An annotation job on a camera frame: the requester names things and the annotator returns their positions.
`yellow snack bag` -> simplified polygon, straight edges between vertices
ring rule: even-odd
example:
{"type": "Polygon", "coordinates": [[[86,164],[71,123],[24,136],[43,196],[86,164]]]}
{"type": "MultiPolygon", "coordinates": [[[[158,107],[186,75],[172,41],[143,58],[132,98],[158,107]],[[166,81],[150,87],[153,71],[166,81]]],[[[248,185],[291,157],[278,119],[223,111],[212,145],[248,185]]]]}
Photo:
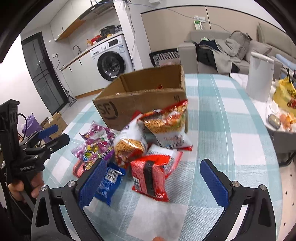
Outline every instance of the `yellow snack bag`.
{"type": "Polygon", "coordinates": [[[279,80],[279,85],[274,92],[273,100],[283,110],[296,115],[296,90],[292,82],[289,81],[288,76],[279,80]]]}

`blue snack bag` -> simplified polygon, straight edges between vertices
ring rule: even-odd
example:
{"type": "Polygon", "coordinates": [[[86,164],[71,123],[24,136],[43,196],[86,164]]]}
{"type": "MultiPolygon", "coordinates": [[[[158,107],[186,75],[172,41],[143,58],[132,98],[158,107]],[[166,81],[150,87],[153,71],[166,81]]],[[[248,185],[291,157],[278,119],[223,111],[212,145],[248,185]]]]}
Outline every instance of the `blue snack bag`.
{"type": "Polygon", "coordinates": [[[120,168],[116,164],[110,162],[107,167],[107,173],[94,196],[98,200],[105,202],[110,206],[111,197],[121,184],[122,178],[125,174],[126,171],[124,168],[120,168]]]}

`finger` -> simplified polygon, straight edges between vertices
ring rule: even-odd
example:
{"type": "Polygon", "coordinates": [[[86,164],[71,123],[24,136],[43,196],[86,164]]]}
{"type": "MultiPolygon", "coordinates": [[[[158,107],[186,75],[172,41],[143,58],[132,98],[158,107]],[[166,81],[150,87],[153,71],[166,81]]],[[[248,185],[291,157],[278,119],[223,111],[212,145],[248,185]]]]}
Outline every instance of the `finger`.
{"type": "Polygon", "coordinates": [[[43,182],[42,180],[42,172],[38,172],[36,176],[33,177],[31,184],[32,187],[37,187],[43,182]]]}
{"type": "Polygon", "coordinates": [[[20,194],[20,191],[24,190],[24,183],[22,181],[18,180],[17,182],[10,183],[8,188],[15,200],[22,201],[24,199],[20,194]]]}
{"type": "Polygon", "coordinates": [[[162,237],[155,237],[152,241],[165,241],[162,237]]]}
{"type": "Polygon", "coordinates": [[[44,185],[44,181],[42,181],[42,183],[41,183],[39,186],[37,186],[36,188],[34,188],[34,190],[31,192],[31,196],[32,196],[33,198],[37,198],[37,197],[38,197],[39,192],[40,192],[40,188],[41,188],[43,185],[44,185]]]}

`black and white patterned basket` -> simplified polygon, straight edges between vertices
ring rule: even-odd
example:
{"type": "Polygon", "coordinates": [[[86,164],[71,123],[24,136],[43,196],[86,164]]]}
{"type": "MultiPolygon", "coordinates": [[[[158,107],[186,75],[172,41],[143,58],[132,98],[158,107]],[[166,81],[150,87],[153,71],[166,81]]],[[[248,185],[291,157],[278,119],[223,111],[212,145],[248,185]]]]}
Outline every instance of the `black and white patterned basket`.
{"type": "Polygon", "coordinates": [[[155,51],[149,54],[150,60],[154,67],[159,67],[159,61],[168,59],[179,59],[179,53],[177,49],[165,49],[161,51],[155,51]]]}

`tablecloth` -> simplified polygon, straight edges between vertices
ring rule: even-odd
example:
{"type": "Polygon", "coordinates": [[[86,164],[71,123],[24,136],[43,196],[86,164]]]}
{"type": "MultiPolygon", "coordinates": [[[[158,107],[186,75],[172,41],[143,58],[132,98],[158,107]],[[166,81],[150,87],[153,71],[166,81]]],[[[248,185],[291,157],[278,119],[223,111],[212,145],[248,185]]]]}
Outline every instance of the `tablecloth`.
{"type": "MultiPolygon", "coordinates": [[[[85,213],[105,240],[147,240],[162,236],[169,240],[202,240],[223,211],[200,175],[202,159],[209,158],[219,171],[243,186],[269,190],[276,219],[281,224],[282,189],[279,166],[268,132],[252,101],[233,79],[212,74],[187,74],[189,100],[188,136],[192,152],[184,152],[174,173],[167,179],[170,203],[157,202],[131,190],[133,182],[124,179],[112,198],[111,207],[93,198],[85,213]]],[[[64,133],[68,146],[45,162],[44,181],[50,188],[76,180],[72,168],[77,161],[70,150],[83,140],[92,120],[104,125],[98,111],[89,103],[64,133]]],[[[65,208],[63,215],[72,236],[77,239],[65,208]]],[[[238,218],[235,224],[239,228],[238,218]]],[[[232,230],[231,240],[236,233],[232,230]]]]}

